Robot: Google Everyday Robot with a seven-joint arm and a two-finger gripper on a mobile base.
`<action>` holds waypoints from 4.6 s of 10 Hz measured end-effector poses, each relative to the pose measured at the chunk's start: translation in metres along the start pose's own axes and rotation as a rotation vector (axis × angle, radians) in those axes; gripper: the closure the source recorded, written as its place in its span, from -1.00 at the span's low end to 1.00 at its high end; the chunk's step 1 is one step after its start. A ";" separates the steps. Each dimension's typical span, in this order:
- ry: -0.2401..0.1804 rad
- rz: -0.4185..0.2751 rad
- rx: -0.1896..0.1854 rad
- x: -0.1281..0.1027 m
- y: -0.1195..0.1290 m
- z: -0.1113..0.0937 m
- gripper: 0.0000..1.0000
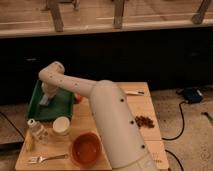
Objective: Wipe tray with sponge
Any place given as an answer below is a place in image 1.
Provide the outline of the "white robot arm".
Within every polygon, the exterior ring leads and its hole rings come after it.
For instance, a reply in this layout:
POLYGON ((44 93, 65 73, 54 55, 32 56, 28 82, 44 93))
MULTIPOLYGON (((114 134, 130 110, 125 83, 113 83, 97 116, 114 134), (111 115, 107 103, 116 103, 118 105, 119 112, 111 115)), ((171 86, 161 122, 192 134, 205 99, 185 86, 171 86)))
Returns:
POLYGON ((128 105, 126 94, 109 80, 64 75, 53 62, 39 72, 47 85, 87 97, 112 171, 158 171, 128 105))

